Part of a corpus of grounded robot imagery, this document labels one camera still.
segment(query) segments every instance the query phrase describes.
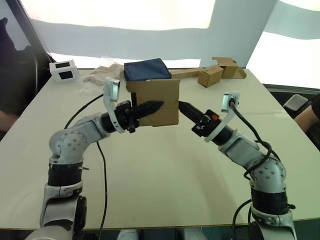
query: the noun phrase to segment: black screen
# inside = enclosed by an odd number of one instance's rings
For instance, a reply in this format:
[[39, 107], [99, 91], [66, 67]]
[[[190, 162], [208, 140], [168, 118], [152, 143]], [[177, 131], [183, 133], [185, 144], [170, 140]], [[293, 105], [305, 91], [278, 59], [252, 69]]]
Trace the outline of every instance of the black screen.
[[63, 63], [57, 63], [55, 65], [55, 68], [56, 69], [59, 69], [59, 68], [64, 68], [64, 67], [69, 67], [70, 66], [70, 63], [69, 62], [63, 62]]
[[61, 79], [71, 79], [73, 77], [73, 74], [71, 71], [59, 72], [59, 75]]

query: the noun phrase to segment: person's arm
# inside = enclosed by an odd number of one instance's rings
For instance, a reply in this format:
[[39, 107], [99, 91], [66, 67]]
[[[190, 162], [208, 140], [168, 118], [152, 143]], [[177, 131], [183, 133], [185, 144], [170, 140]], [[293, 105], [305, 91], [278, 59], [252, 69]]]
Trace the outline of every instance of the person's arm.
[[304, 132], [308, 131], [313, 124], [320, 122], [320, 94], [294, 120]]
[[8, 132], [19, 116], [0, 110], [0, 131]]

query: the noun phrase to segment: plastic bag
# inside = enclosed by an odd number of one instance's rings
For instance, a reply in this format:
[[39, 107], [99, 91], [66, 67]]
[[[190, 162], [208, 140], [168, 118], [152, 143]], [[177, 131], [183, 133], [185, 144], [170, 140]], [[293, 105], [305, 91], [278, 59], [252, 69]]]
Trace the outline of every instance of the plastic bag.
[[94, 69], [88, 75], [80, 77], [78, 82], [83, 84], [83, 88], [80, 92], [95, 92], [103, 93], [105, 80], [119, 79], [124, 71], [124, 66], [115, 63], [109, 57], [102, 57], [102, 65]]

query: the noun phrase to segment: white device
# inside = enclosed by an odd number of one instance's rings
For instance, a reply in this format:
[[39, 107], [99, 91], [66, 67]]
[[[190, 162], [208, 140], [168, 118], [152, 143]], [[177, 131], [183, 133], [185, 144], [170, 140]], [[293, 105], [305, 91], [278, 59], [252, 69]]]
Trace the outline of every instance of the white device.
[[50, 62], [50, 73], [57, 83], [70, 82], [79, 77], [79, 71], [73, 60]]

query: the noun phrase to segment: small cardboard box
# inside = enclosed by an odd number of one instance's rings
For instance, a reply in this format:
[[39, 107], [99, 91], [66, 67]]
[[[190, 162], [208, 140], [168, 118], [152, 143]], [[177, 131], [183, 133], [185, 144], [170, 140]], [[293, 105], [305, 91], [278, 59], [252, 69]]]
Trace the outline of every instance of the small cardboard box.
[[198, 68], [191, 68], [191, 69], [184, 69], [184, 70], [177, 70], [172, 71], [171, 76], [174, 79], [183, 79], [183, 78], [189, 78], [189, 77], [198, 77], [199, 72], [203, 70], [202, 67]]
[[152, 79], [128, 81], [126, 89], [131, 93], [132, 102], [140, 105], [150, 100], [164, 101], [162, 107], [139, 120], [140, 126], [166, 126], [179, 123], [179, 83], [180, 79]]
[[218, 62], [218, 66], [223, 68], [222, 79], [244, 79], [247, 74], [238, 67], [237, 62], [231, 57], [213, 57]]
[[224, 69], [219, 66], [207, 67], [208, 70], [199, 72], [198, 83], [207, 87], [210, 87], [220, 82]]

